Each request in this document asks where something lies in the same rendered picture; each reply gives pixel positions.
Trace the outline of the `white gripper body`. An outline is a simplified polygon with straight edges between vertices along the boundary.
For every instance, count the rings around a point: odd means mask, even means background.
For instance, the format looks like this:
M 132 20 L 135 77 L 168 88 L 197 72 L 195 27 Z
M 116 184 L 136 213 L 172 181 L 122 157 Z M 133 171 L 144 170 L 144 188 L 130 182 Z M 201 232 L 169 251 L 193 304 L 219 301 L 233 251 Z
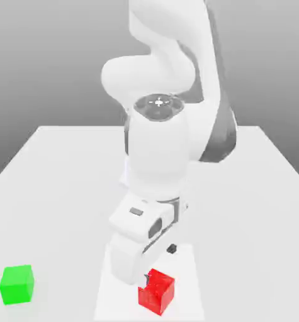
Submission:
M 111 273 L 128 285 L 138 285 L 139 275 L 147 274 L 150 266 L 166 251 L 164 241 L 146 246 L 114 233 L 110 240 Z

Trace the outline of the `small green cube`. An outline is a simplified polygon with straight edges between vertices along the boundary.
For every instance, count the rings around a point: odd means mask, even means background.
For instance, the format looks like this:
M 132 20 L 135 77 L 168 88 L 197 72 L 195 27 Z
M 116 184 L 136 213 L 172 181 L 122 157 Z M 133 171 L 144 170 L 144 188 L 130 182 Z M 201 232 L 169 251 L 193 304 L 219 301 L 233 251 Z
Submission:
M 31 265 L 5 267 L 0 280 L 4 305 L 28 303 L 33 296 L 35 278 Z

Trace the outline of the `small red cube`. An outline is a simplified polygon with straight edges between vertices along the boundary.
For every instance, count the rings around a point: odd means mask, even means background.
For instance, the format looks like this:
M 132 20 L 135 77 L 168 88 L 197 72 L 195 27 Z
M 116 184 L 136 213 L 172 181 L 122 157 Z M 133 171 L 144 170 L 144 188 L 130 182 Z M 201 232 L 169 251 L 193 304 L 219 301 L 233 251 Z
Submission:
M 161 316 L 174 298 L 175 279 L 156 269 L 147 276 L 147 285 L 138 287 L 138 304 Z

